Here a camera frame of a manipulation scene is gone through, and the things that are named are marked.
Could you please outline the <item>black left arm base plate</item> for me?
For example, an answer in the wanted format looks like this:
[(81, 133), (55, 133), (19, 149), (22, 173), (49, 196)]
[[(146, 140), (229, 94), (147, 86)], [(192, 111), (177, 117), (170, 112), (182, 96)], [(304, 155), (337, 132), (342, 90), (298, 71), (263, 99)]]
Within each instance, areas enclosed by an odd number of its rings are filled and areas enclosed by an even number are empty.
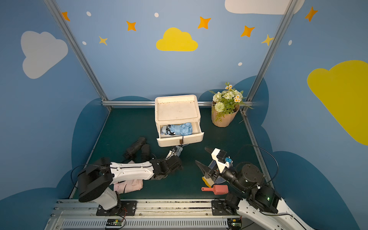
[(134, 216), (138, 202), (136, 200), (119, 200), (117, 206), (105, 210), (101, 205), (98, 206), (96, 216)]

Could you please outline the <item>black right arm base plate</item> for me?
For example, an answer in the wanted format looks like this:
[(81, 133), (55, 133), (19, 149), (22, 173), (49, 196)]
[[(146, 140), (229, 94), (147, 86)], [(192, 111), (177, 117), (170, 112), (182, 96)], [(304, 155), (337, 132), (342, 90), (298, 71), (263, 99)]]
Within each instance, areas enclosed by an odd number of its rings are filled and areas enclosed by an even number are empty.
[(224, 200), (214, 199), (211, 201), (213, 216), (234, 216), (237, 212), (234, 208), (229, 206)]

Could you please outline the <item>light blue umbrella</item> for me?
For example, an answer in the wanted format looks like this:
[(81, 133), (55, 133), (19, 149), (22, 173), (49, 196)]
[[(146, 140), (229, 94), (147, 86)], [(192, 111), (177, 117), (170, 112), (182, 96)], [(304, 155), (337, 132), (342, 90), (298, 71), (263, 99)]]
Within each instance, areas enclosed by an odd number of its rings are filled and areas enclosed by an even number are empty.
[(169, 136), (189, 136), (193, 134), (193, 126), (191, 123), (165, 125), (161, 128), (161, 134)]
[(181, 147), (181, 146), (172, 147), (170, 149), (169, 153), (167, 154), (166, 159), (169, 159), (172, 156), (178, 156), (179, 157), (181, 155), (182, 151), (183, 151), (183, 147)]

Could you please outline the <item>white top drawer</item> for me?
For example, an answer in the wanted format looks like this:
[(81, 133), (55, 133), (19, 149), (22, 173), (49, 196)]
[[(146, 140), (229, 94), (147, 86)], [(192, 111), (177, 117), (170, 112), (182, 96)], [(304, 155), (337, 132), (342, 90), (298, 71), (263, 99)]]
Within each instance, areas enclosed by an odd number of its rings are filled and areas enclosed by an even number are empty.
[(192, 122), (191, 124), (193, 126), (193, 134), (189, 136), (162, 135), (161, 128), (164, 125), (157, 125), (157, 131), (159, 134), (159, 137), (157, 138), (158, 145), (160, 147), (170, 147), (201, 142), (204, 138), (204, 132), (202, 132), (199, 123)]

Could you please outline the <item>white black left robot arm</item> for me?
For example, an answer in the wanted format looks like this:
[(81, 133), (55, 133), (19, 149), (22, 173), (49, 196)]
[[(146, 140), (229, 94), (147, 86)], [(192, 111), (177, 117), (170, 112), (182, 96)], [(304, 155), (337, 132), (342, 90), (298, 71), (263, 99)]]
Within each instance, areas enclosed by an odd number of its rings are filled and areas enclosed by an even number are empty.
[(144, 163), (123, 164), (101, 158), (78, 174), (79, 202), (95, 202), (105, 211), (117, 214), (122, 208), (120, 195), (110, 186), (130, 180), (162, 180), (182, 169), (178, 156)]

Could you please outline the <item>white three drawer cabinet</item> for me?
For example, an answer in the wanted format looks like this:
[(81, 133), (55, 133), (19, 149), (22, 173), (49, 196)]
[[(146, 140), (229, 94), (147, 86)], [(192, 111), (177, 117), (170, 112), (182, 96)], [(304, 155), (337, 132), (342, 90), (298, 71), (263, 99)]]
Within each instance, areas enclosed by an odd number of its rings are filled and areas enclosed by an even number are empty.
[(164, 125), (192, 123), (193, 133), (201, 133), (201, 115), (197, 97), (193, 94), (157, 97), (155, 99), (155, 123), (159, 135)]

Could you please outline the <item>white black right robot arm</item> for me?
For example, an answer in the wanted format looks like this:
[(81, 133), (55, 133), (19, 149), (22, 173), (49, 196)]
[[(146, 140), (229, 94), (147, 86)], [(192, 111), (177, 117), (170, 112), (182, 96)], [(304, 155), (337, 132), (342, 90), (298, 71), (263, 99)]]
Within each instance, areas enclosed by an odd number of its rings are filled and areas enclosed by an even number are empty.
[(204, 174), (202, 179), (207, 188), (227, 182), (236, 190), (222, 202), (226, 212), (247, 218), (265, 230), (312, 229), (286, 204), (257, 166), (245, 163), (236, 170), (227, 152), (217, 148), (205, 150), (211, 154), (211, 164), (196, 162), (196, 165)]

